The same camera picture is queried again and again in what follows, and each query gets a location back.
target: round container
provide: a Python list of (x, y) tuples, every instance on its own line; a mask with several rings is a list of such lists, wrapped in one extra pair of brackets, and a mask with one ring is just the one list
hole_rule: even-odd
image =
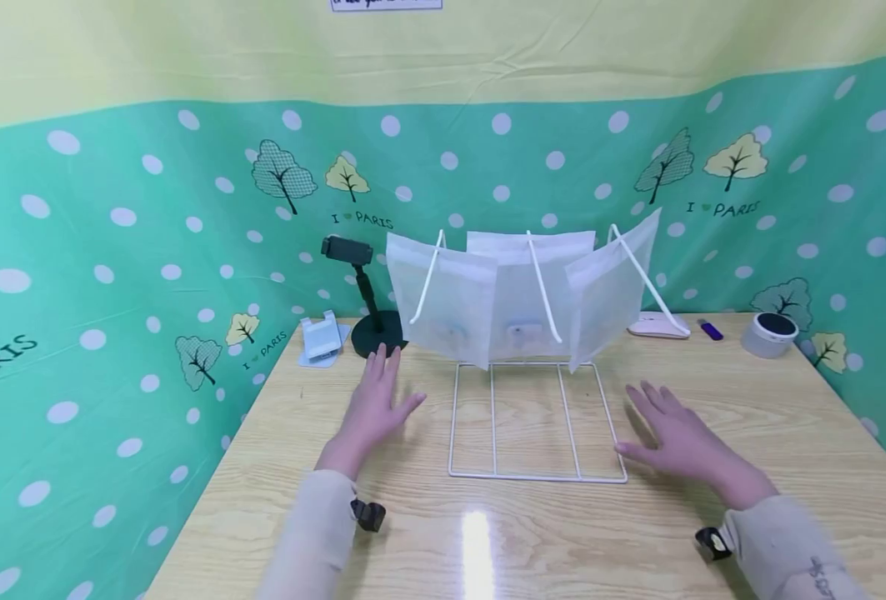
[(777, 358), (792, 346), (800, 328), (792, 318), (776, 313), (760, 313), (743, 331), (742, 346), (759, 358)]

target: hand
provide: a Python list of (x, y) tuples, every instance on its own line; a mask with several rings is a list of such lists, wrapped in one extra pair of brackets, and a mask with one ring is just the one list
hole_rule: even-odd
[(626, 386), (626, 392), (649, 423), (658, 447), (620, 442), (617, 453), (663, 473), (702, 481), (733, 510), (744, 511), (778, 494), (765, 473), (726, 446), (668, 387), (657, 390), (643, 381), (642, 392), (633, 386)]
[(425, 393), (413, 393), (393, 408), (396, 376), (399, 371), (399, 347), (386, 360), (386, 345), (369, 353), (363, 378), (349, 398), (349, 407), (339, 432), (325, 444), (316, 469), (331, 469), (356, 480), (366, 456), (386, 436), (396, 431), (412, 411), (426, 399)]

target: black base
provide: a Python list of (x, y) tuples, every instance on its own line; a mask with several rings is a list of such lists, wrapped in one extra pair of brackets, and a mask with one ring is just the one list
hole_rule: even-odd
[(403, 340), (403, 324), (399, 322), (397, 311), (380, 310), (379, 317), (383, 322), (383, 330), (379, 333), (374, 328), (373, 316), (368, 315), (357, 322), (353, 333), (349, 334), (353, 340), (353, 347), (356, 348), (356, 354), (362, 358), (366, 358), (369, 353), (375, 353), (380, 343), (385, 343), (387, 356), (392, 354), (396, 347), (405, 348), (409, 343)]

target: wooden table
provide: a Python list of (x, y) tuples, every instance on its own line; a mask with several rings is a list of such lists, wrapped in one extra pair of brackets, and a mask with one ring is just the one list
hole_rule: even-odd
[[(739, 346), (748, 315), (708, 315), (726, 339), (624, 335), (596, 357), (620, 438), (633, 440), (624, 386), (669, 385), (724, 440), (808, 504), (849, 570), (886, 599), (886, 454), (793, 348), (763, 360)], [(300, 368), (301, 330), (166, 558), (148, 600), (251, 598), (299, 481), (339, 426), (364, 361), (352, 350), (327, 371)], [(571, 474), (555, 370), (497, 371), (499, 468)], [(428, 400), (359, 480), (388, 510), (378, 535), (357, 532), (341, 598), (740, 598), (733, 561), (709, 566), (693, 533), (719, 524), (706, 488), (631, 467), (626, 485), (462, 479), (447, 472), (453, 361), (410, 347), (399, 389)], [(567, 379), (573, 429), (590, 472), (612, 473), (612, 440), (587, 378)], [(463, 368), (457, 468), (492, 468), (488, 375)]]

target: beige sleeve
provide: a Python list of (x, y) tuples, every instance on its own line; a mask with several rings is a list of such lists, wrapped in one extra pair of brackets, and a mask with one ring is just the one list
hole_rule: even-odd
[(353, 549), (353, 481), (334, 470), (311, 472), (299, 486), (257, 600), (330, 600)]
[(759, 600), (868, 600), (802, 504), (766, 498), (727, 511), (720, 530)]

